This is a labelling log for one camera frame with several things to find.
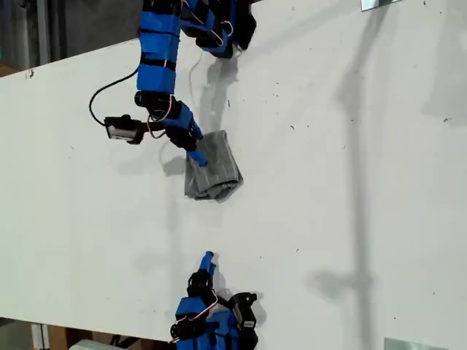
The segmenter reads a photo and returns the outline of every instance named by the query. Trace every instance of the white table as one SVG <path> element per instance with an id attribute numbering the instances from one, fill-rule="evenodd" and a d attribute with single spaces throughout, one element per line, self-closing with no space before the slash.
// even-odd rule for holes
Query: white table
<path id="1" fill-rule="evenodd" d="M 244 175 L 224 204 L 184 197 L 166 139 L 131 147 L 90 118 L 138 41 L 0 80 L 0 316 L 167 339 L 211 249 L 217 286 L 262 295 L 259 349 L 465 349 L 467 3 L 254 13 L 238 60 L 196 65 L 183 38 L 177 64 L 177 97 L 227 130 Z M 143 119 L 135 90 L 96 113 Z"/>

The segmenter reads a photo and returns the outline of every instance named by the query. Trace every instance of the wire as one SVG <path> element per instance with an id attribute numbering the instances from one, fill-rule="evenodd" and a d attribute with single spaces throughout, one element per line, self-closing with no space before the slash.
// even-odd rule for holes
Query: wire
<path id="1" fill-rule="evenodd" d="M 190 4 L 187 3 L 186 0 L 183 0 L 183 2 L 185 2 L 185 3 L 187 4 L 188 9 L 190 9 L 190 11 L 191 11 Z M 196 15 L 193 13 L 193 11 L 191 11 L 191 15 L 192 15 L 199 23 L 201 23 L 201 24 L 204 26 L 204 22 L 203 22 L 202 20 L 200 20 L 199 18 L 197 18 Z M 211 31 L 211 33 L 213 33 L 213 34 L 216 36 L 216 38 L 217 38 L 217 40 L 216 40 L 216 41 L 217 41 L 217 46 L 222 46 L 222 45 L 224 45 L 224 41 L 222 40 L 222 38 L 221 38 L 219 35 L 217 35 L 217 33 L 216 33 L 215 31 Z"/>
<path id="2" fill-rule="evenodd" d="M 227 34 L 227 36 L 230 36 L 230 35 L 232 35 L 234 33 L 234 26 L 232 25 L 232 23 L 229 20 L 223 20 L 221 23 L 227 23 L 231 27 L 231 32 L 229 34 Z"/>
<path id="3" fill-rule="evenodd" d="M 148 129 L 149 133 L 151 134 L 151 136 L 153 137 L 153 139 L 160 139 L 162 136 L 164 136 L 164 135 L 166 134 L 166 132 L 163 131 L 161 135 L 159 135 L 159 136 L 154 136 L 154 133 L 153 133 L 153 131 L 151 130 L 151 125 L 149 124 L 150 118 L 151 118 L 151 115 L 148 115 L 148 116 L 147 116 L 147 122 L 146 122 L 147 129 Z"/>
<path id="4" fill-rule="evenodd" d="M 93 119 L 100 125 L 102 126 L 105 126 L 105 124 L 103 124 L 102 121 L 100 121 L 99 119 L 97 119 L 96 115 L 94 114 L 94 111 L 93 111 L 93 102 L 94 102 L 94 99 L 96 99 L 97 95 L 99 93 L 101 93 L 102 91 L 108 89 L 108 88 L 111 88 L 112 86 L 116 85 L 116 84 L 120 84 L 121 82 L 124 82 L 125 80 L 128 80 L 130 78 L 132 78 L 134 75 L 136 75 L 136 73 L 138 73 L 138 68 L 135 69 L 135 71 L 133 73 L 131 73 L 130 75 L 127 75 L 126 77 L 122 78 L 122 79 L 119 79 L 119 80 L 116 80 L 108 85 L 105 85 L 104 87 L 101 87 L 99 90 L 97 90 L 93 97 L 91 97 L 90 101 L 89 101 L 89 112 L 90 112 L 90 115 L 93 117 Z"/>
<path id="5" fill-rule="evenodd" d="M 185 316 L 183 317 L 182 319 L 179 319 L 178 321 L 175 322 L 175 324 L 181 322 L 181 321 L 185 321 L 186 319 L 188 319 L 188 321 L 194 321 L 196 320 L 197 318 L 203 316 L 205 313 L 207 312 L 210 312 L 216 305 L 217 305 L 217 302 L 219 301 L 219 298 L 217 297 L 216 293 L 214 293 L 214 290 L 211 289 L 211 292 L 212 294 L 214 295 L 214 297 L 216 298 L 215 301 L 209 305 L 207 308 L 205 308 L 202 312 L 200 312 L 199 314 L 197 314 L 195 317 L 193 317 L 192 319 L 188 319 L 188 316 Z M 180 338 L 173 338 L 171 341 L 168 341 L 169 344 L 172 344 L 172 343 L 176 343 L 180 340 Z"/>
<path id="6" fill-rule="evenodd" d="M 200 312 L 198 315 L 196 315 L 195 317 L 193 317 L 192 319 L 189 319 L 190 321 L 194 321 L 195 319 L 203 316 L 206 312 L 210 312 L 212 310 L 212 308 L 214 308 L 216 305 L 217 305 L 217 302 L 219 301 L 219 298 L 217 297 L 216 293 L 214 293 L 214 290 L 212 290 L 212 294 L 215 296 L 216 300 L 215 302 L 213 302 L 210 306 L 208 306 L 207 308 L 205 308 L 202 312 Z"/>

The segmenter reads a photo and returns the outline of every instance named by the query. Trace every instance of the metal plate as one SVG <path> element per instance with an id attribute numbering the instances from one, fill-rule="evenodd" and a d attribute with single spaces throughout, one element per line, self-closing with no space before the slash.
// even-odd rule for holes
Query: metal plate
<path id="1" fill-rule="evenodd" d="M 367 9 L 374 9 L 375 7 L 385 6 L 392 4 L 393 2 L 400 0 L 361 0 L 362 1 L 362 11 Z"/>
<path id="2" fill-rule="evenodd" d="M 436 346 L 400 341 L 398 339 L 385 338 L 385 350 L 447 350 Z"/>

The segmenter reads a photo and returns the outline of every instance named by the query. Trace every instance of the folded cloth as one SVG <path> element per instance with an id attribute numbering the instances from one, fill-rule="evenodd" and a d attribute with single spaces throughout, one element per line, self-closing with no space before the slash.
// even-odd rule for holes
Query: folded cloth
<path id="1" fill-rule="evenodd" d="M 194 199 L 221 201 L 243 184 L 243 177 L 228 146 L 224 130 L 207 133 L 198 142 L 198 150 L 207 159 L 200 167 L 187 156 L 185 195 Z"/>

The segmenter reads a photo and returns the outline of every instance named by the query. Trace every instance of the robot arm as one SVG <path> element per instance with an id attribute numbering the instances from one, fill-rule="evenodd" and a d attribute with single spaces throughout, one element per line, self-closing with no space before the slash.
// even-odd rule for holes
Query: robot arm
<path id="1" fill-rule="evenodd" d="M 253 293 L 239 293 L 229 301 L 215 294 L 214 254 L 206 252 L 198 271 L 188 281 L 188 296 L 181 299 L 171 328 L 177 350 L 253 350 L 258 343 Z M 214 307 L 220 304 L 223 310 Z"/>
<path id="2" fill-rule="evenodd" d="M 109 137 L 139 144 L 146 132 L 155 137 L 152 131 L 165 130 L 173 144 L 205 166 L 207 160 L 196 147 L 203 133 L 188 106 L 174 97 L 180 31 L 195 37 L 202 50 L 231 58 L 233 45 L 246 50 L 256 28 L 249 1 L 211 0 L 205 4 L 204 0 L 144 0 L 135 103 L 144 107 L 149 117 L 145 125 L 128 115 L 98 121 L 106 126 Z"/>

